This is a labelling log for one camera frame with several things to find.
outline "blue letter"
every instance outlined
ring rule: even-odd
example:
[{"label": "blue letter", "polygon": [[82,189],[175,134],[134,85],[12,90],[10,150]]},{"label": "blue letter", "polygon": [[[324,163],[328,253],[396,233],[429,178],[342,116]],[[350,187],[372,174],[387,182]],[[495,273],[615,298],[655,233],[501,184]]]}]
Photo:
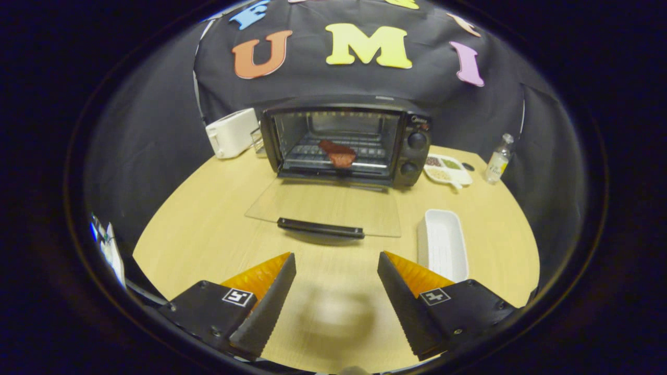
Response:
[{"label": "blue letter", "polygon": [[267,9],[266,5],[264,4],[269,3],[269,1],[270,0],[260,1],[259,3],[251,6],[250,8],[239,12],[237,15],[230,18],[229,22],[237,21],[238,23],[241,24],[239,30],[245,29],[246,27],[264,18],[266,14],[262,12],[266,11]]}]

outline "water bottle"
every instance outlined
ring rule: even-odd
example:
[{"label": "water bottle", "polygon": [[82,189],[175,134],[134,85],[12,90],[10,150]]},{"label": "water bottle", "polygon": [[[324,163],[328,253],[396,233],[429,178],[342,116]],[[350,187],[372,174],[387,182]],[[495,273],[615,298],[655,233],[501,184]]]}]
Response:
[{"label": "water bottle", "polygon": [[507,163],[512,158],[514,137],[505,133],[502,139],[503,142],[496,148],[494,154],[491,156],[491,160],[489,160],[489,164],[486,166],[486,181],[492,185],[500,180],[500,176],[505,172]]}]

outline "food in plate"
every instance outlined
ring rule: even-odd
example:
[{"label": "food in plate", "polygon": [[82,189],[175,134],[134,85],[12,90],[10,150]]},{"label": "food in plate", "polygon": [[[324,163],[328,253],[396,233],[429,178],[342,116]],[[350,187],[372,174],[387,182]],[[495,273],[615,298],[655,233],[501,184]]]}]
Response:
[{"label": "food in plate", "polygon": [[429,156],[426,158],[426,165],[434,165],[436,167],[440,167],[440,162],[436,157]]},{"label": "food in plate", "polygon": [[428,175],[432,176],[433,178],[436,179],[444,179],[447,181],[451,181],[452,177],[450,176],[449,173],[445,172],[444,170],[440,168],[428,168]]},{"label": "food in plate", "polygon": [[447,159],[441,159],[441,160],[442,160],[442,162],[445,164],[445,166],[446,166],[447,168],[461,169],[461,167],[459,167],[457,163],[454,163],[454,162],[451,161],[451,160],[447,160]]}]

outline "round table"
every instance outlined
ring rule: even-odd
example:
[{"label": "round table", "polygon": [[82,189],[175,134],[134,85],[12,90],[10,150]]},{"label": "round table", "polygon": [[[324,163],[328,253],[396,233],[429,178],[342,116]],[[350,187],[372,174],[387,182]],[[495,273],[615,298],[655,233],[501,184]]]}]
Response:
[{"label": "round table", "polygon": [[473,183],[457,192],[422,175],[408,190],[390,189],[400,215],[399,238],[366,236],[325,246],[245,216],[276,178],[268,160],[248,150],[235,159],[213,157],[189,176],[148,223],[133,256],[170,300],[200,280],[220,283],[293,252],[297,274],[262,358],[328,374],[347,366],[371,373],[412,366],[419,360],[377,267],[383,250],[417,261],[417,226],[428,209],[457,213],[469,278],[515,307],[526,304],[540,273],[528,221],[502,182],[484,181],[484,160],[438,146],[430,152],[472,165]]}]

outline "pink letter i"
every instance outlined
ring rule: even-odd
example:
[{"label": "pink letter i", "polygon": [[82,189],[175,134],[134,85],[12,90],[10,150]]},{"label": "pink letter i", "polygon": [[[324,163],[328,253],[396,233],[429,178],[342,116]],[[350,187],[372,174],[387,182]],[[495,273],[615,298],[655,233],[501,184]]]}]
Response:
[{"label": "pink letter i", "polygon": [[477,51],[467,45],[456,43],[455,41],[451,41],[450,44],[452,47],[456,48],[456,53],[459,56],[459,63],[461,66],[461,69],[456,73],[456,76],[463,82],[472,83],[479,87],[484,86],[484,80],[480,77],[480,71],[477,69],[477,61],[475,60]]}]

